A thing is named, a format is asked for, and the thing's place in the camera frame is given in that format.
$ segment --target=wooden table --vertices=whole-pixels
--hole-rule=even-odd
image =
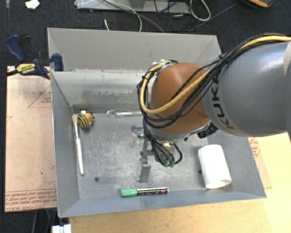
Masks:
[[[291,233],[291,144],[259,137],[272,188],[266,199],[72,217],[73,233]]]

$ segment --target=bee toy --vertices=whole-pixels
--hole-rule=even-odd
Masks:
[[[82,129],[87,129],[91,124],[92,120],[95,117],[93,116],[92,113],[87,113],[86,111],[81,111],[80,114],[78,114],[78,125]]]

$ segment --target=white cup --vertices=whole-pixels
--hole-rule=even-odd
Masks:
[[[198,151],[198,157],[206,188],[215,189],[232,183],[223,149],[220,145],[212,144],[202,147]]]

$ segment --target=blue clamp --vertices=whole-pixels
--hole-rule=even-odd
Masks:
[[[39,59],[34,58],[32,61],[34,66],[30,65],[30,63],[28,63],[28,65],[24,64],[26,61],[26,56],[24,52],[22,51],[21,47],[19,46],[18,34],[14,34],[10,36],[5,41],[5,45],[8,51],[17,58],[17,64],[15,65],[15,69],[21,75],[36,75],[36,76],[49,79],[50,77],[49,71],[44,68],[44,65],[46,65],[46,63],[49,64],[52,62],[55,64],[55,71],[64,70],[63,58],[61,57],[59,53],[53,54],[51,59],[48,59],[42,62],[40,62]]]

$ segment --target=green marker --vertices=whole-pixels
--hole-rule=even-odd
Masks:
[[[140,189],[122,189],[122,197],[131,197],[139,195],[151,195],[151,194],[165,194],[168,193],[168,187],[153,187],[153,188],[140,188]]]

